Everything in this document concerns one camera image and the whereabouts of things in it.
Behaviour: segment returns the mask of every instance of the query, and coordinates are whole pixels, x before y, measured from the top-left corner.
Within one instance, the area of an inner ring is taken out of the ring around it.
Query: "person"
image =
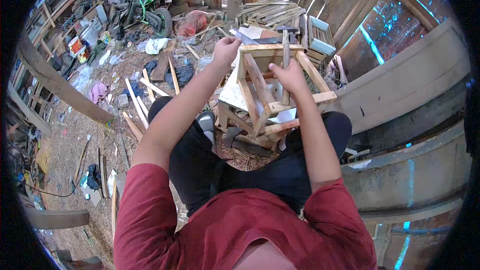
[[[341,178],[351,123],[339,112],[321,114],[295,60],[286,69],[269,65],[300,122],[278,158],[240,171],[212,152],[213,119],[195,117],[240,44],[219,40],[211,64],[176,97],[152,104],[118,210],[116,268],[375,269],[372,238]],[[176,233],[169,179],[189,216]]]

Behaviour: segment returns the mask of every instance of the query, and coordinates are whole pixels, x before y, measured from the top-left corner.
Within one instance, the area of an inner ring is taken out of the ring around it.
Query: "red t-shirt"
[[[222,192],[175,233],[169,177],[159,166],[128,172],[117,217],[117,269],[232,269],[250,243],[272,242],[297,269],[375,269],[374,243],[343,180],[316,190],[305,219],[260,189]]]

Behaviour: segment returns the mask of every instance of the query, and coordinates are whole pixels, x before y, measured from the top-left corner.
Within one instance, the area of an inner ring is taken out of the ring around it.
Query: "hammer head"
[[[297,27],[291,27],[291,26],[279,26],[276,28],[276,31],[278,33],[282,33],[284,30],[286,30],[287,32],[289,33],[296,33],[296,32],[299,32],[300,31],[300,28],[297,28]]]

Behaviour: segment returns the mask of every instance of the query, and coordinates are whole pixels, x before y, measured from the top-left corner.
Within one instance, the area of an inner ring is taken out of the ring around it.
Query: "hammer handle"
[[[283,30],[283,69],[287,69],[290,63],[290,47],[289,47],[289,32],[288,30]],[[290,92],[285,88],[282,91],[282,105],[290,105]]]

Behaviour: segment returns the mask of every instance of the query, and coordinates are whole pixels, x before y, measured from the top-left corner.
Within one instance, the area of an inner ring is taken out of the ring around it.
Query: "stack of wooden slats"
[[[304,47],[307,47],[307,56],[315,67],[319,67],[321,62],[326,57],[331,57],[337,52],[335,42],[333,41],[330,27],[324,21],[321,21],[313,16],[306,19],[308,44],[302,42]]]
[[[288,0],[258,0],[240,6],[239,24],[247,23],[275,31],[282,25],[299,27],[305,9]]]

